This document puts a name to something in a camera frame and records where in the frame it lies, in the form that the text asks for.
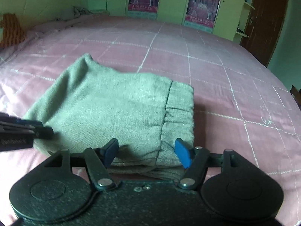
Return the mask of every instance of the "brown furniture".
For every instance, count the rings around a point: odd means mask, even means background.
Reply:
[[[292,85],[290,94],[295,97],[295,100],[297,101],[298,105],[301,105],[301,90],[298,92],[298,90]]]

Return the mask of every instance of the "orange cloth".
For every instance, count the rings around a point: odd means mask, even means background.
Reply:
[[[0,27],[3,27],[3,40],[0,41],[0,47],[17,45],[25,40],[25,33],[15,14],[4,14]]]

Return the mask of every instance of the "corner shelf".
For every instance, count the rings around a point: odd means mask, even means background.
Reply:
[[[253,7],[253,6],[252,6],[250,3],[248,3],[248,2],[244,2],[244,5],[245,5],[248,9],[252,8],[252,9],[255,10],[255,7]]]
[[[241,36],[243,36],[243,37],[246,37],[246,38],[248,38],[248,37],[249,37],[248,35],[246,35],[246,34],[243,34],[243,33],[240,33],[240,32],[238,32],[238,31],[236,31],[236,34],[239,34],[239,35],[241,35]]]

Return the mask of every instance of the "metal rivet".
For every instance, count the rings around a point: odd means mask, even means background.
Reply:
[[[135,188],[134,188],[134,191],[135,191],[135,192],[141,192],[141,191],[142,191],[142,188],[141,188],[141,187],[135,187]]]
[[[102,178],[97,181],[98,185],[101,187],[110,187],[113,184],[113,181],[109,178]]]
[[[183,178],[181,181],[180,181],[180,184],[183,186],[183,187],[189,187],[191,185],[194,185],[195,184],[195,181],[194,179],[192,178]]]
[[[146,185],[146,186],[143,187],[143,189],[149,190],[149,189],[151,189],[151,186],[150,185]]]

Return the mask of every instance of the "orange striped pillow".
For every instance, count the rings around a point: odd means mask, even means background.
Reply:
[[[3,27],[3,40],[0,41],[0,47],[17,45],[25,40],[25,33],[15,14],[4,14],[0,27]]]

